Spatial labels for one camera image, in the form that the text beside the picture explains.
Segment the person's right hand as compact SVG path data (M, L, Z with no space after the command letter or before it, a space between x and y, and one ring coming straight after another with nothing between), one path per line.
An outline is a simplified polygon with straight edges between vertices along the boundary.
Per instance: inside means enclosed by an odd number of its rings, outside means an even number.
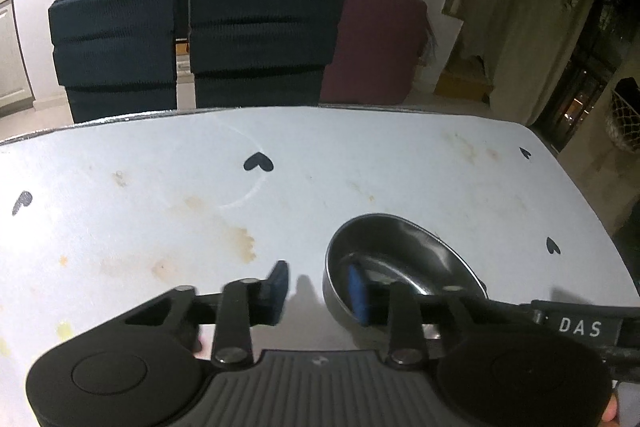
M615 395L611 395L610 401L601 417L599 427L620 427L618 422L618 402Z

